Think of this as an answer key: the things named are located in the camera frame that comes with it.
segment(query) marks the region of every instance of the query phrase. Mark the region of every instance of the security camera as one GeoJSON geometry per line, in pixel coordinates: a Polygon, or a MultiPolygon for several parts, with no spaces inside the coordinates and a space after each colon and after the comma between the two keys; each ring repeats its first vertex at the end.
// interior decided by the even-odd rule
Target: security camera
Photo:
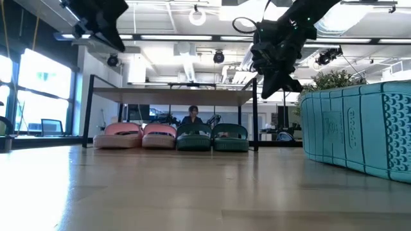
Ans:
{"type": "Polygon", "coordinates": [[[109,67],[118,67],[121,65],[121,60],[118,59],[117,54],[111,54],[109,59],[107,59],[107,65],[109,67]]]}
{"type": "Polygon", "coordinates": [[[214,55],[214,63],[216,64],[220,64],[222,62],[224,62],[224,54],[223,51],[216,51],[216,54],[214,55]]]}

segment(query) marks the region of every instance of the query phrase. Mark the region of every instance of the ceiling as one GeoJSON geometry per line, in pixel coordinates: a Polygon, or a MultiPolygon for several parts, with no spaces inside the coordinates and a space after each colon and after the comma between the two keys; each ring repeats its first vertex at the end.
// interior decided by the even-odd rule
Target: ceiling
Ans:
{"type": "MultiPolygon", "coordinates": [[[[71,26],[76,23],[76,19],[59,6],[59,0],[15,1],[34,14],[40,12],[40,18],[58,31],[70,33],[71,26]]],[[[147,4],[144,1],[135,2],[138,3],[130,3],[129,9],[118,20],[120,33],[238,35],[232,28],[231,20],[240,15],[251,18],[260,17],[254,14],[263,11],[264,4],[261,5],[261,3],[265,3],[265,0],[249,0],[249,5],[244,10],[236,10],[237,8],[233,6],[227,10],[227,6],[222,6],[221,0],[208,0],[207,6],[199,3],[199,8],[206,12],[205,23],[201,26],[195,26],[189,20],[190,11],[193,9],[191,4],[181,6],[173,4],[175,2],[156,4],[147,4]]],[[[388,13],[389,9],[390,7],[374,7],[342,36],[411,37],[411,5],[401,5],[395,13],[388,13]]],[[[96,51],[96,47],[100,47],[99,44],[91,41],[87,44],[94,48],[102,60],[107,58],[108,51],[103,48],[96,51]]],[[[175,42],[127,41],[125,45],[141,48],[152,66],[151,71],[147,72],[148,77],[176,76],[184,72],[181,61],[174,57],[175,42]]],[[[225,65],[241,63],[250,46],[248,43],[235,42],[194,42],[194,45],[197,47],[198,54],[193,60],[195,72],[220,74],[225,65]],[[225,54],[223,64],[213,62],[217,49],[225,54]]],[[[365,73],[367,78],[378,79],[381,78],[381,71],[388,68],[390,64],[398,62],[399,58],[411,57],[411,46],[350,45],[342,46],[342,49],[346,59],[340,57],[330,65],[320,68],[314,63],[313,57],[321,49],[304,48],[303,63],[295,72],[296,78],[310,79],[318,71],[346,70],[351,74],[358,71],[365,73]]]]}

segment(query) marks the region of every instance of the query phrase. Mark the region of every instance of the person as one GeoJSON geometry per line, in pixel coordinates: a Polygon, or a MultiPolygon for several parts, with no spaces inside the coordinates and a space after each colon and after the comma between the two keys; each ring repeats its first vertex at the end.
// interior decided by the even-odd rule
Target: person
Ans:
{"type": "Polygon", "coordinates": [[[201,118],[197,117],[198,115],[198,107],[197,106],[190,106],[188,108],[189,116],[186,116],[182,121],[181,125],[183,124],[202,124],[203,120],[201,118]]]}

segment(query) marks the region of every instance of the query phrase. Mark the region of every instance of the wooden floor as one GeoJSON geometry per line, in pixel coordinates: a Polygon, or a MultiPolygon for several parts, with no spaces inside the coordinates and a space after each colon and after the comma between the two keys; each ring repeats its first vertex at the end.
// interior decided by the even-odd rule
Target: wooden floor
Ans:
{"type": "Polygon", "coordinates": [[[411,185],[258,154],[96,151],[0,154],[0,230],[411,230],[411,185]]]}

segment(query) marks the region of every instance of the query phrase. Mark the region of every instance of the white ceiling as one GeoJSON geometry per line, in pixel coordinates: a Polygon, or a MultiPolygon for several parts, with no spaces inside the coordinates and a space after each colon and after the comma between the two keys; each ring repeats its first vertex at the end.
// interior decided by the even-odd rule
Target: white ceiling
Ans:
{"type": "MultiPolygon", "coordinates": [[[[59,7],[59,0],[15,0],[32,13],[40,12],[40,18],[61,32],[71,32],[71,26],[76,22],[73,16],[59,7]]],[[[129,9],[119,18],[120,33],[180,33],[180,34],[210,34],[237,35],[231,26],[231,21],[221,21],[218,12],[221,1],[209,1],[210,7],[201,8],[207,11],[206,21],[201,26],[195,26],[189,21],[191,6],[130,4],[129,9]]],[[[244,16],[263,9],[255,8],[244,11],[244,16]]],[[[344,33],[353,37],[411,37],[411,11],[409,8],[398,8],[396,13],[389,14],[388,8],[379,8],[368,13],[357,25],[344,33]]],[[[173,59],[174,42],[125,42],[126,46],[138,46],[151,61],[157,74],[173,76],[183,71],[182,64],[173,59]]],[[[245,43],[215,43],[199,42],[197,49],[222,49],[227,63],[241,62],[249,44],[245,43]]],[[[380,76],[381,69],[393,58],[411,57],[411,46],[343,46],[344,55],[357,71],[369,70],[369,75],[380,76]]],[[[223,65],[215,65],[213,55],[203,54],[194,62],[196,72],[221,73],[223,65]]],[[[295,72],[298,78],[310,78],[317,73],[319,67],[309,60],[305,67],[295,72]]],[[[356,71],[343,58],[339,58],[321,69],[321,71],[346,70],[356,71]]]]}

